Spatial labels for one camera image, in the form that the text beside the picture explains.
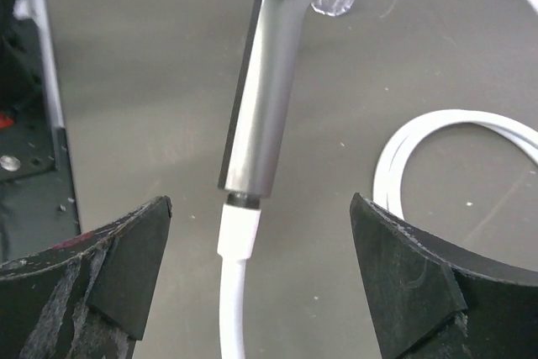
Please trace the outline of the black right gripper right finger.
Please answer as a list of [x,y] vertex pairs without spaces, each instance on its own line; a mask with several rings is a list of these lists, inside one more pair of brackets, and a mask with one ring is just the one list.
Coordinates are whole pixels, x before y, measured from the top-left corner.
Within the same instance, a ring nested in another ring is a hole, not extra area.
[[480,256],[355,194],[356,255],[383,358],[535,358],[537,274]]

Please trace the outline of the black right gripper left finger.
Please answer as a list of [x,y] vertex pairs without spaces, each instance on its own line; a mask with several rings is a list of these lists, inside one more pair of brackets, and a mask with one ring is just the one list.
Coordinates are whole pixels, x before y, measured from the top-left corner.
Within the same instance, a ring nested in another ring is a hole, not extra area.
[[159,196],[110,224],[1,265],[3,358],[131,358],[171,224]]

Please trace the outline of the grey shower head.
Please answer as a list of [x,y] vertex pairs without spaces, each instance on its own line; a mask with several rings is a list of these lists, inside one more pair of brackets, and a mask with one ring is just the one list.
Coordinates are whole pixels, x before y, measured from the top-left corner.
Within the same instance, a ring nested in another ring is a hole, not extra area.
[[254,0],[219,174],[236,206],[270,196],[305,14],[314,0]]

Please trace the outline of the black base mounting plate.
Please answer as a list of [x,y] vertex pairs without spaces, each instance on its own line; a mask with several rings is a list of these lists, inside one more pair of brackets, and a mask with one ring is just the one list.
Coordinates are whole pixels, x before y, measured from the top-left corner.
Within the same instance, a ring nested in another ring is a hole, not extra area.
[[47,105],[41,34],[1,0],[1,260],[81,233],[66,130]]

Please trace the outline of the clear drinking glass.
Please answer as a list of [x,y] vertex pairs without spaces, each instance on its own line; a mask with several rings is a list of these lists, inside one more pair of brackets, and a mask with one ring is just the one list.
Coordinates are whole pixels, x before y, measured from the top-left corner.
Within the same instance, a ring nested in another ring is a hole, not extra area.
[[314,0],[312,9],[327,17],[339,17],[351,11],[356,0]]

